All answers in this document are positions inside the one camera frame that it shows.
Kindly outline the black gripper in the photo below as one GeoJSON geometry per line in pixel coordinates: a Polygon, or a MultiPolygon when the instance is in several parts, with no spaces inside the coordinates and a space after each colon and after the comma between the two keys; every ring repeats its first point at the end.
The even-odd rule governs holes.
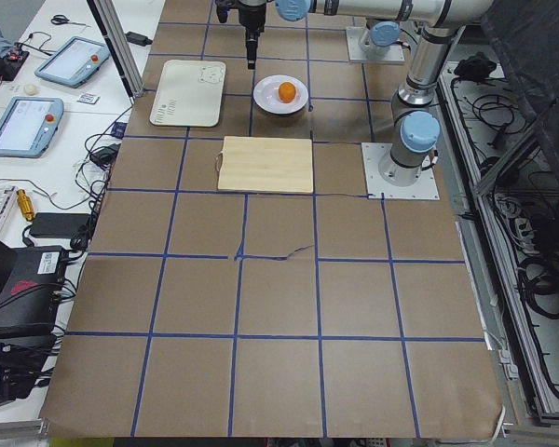
{"type": "Polygon", "coordinates": [[[264,29],[266,23],[266,0],[238,0],[239,23],[245,27],[247,68],[256,68],[260,33],[251,29],[264,29]]]}

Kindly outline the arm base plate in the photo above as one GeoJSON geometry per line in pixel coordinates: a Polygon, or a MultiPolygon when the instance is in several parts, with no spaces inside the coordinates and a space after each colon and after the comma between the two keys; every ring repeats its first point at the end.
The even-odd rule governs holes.
{"type": "Polygon", "coordinates": [[[439,200],[429,156],[416,168],[403,168],[390,156],[391,143],[361,144],[367,196],[371,199],[439,200]]]}
{"type": "Polygon", "coordinates": [[[402,65],[404,52],[400,45],[392,42],[389,46],[378,46],[366,27],[347,27],[346,41],[351,62],[402,65]]]}

